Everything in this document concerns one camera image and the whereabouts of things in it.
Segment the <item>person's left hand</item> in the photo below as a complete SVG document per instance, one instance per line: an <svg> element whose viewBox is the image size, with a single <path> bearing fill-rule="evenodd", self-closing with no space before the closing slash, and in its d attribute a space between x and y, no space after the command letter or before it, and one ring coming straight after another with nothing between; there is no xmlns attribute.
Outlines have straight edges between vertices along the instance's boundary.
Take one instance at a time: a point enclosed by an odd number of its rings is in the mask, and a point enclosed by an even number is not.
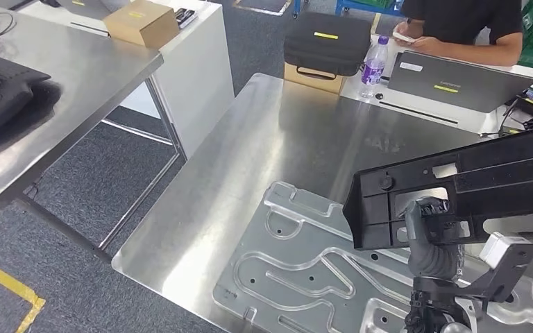
<svg viewBox="0 0 533 333"><path fill-rule="evenodd" d="M431 56L447 57L450 54L450 43L442 42L435 37L422 36L415 39L410 46L416 52Z"/></svg>

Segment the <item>person's right hand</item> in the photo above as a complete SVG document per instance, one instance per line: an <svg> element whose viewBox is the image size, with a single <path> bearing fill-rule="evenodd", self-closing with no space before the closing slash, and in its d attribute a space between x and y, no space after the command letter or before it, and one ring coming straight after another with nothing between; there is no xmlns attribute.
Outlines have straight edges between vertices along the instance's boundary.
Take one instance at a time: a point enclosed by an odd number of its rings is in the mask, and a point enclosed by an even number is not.
<svg viewBox="0 0 533 333"><path fill-rule="evenodd" d="M409 37L412 40L417 40L418 38L423 36L424 23L424 21L415 19L411 21L401 22L395 26L394 33Z"/></svg>

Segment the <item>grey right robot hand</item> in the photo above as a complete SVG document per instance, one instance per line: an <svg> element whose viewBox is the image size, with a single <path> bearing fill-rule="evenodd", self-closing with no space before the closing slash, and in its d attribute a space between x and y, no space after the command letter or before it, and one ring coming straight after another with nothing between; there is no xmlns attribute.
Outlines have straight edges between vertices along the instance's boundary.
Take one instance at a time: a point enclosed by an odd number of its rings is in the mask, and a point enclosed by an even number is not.
<svg viewBox="0 0 533 333"><path fill-rule="evenodd" d="M430 277L442 280L456 280L464 263L462 247L438 246L430 241L430 231L424 218L448 210L446 199L424 196L411 201L403 211L410 247L408 266L416 277Z"/></svg>

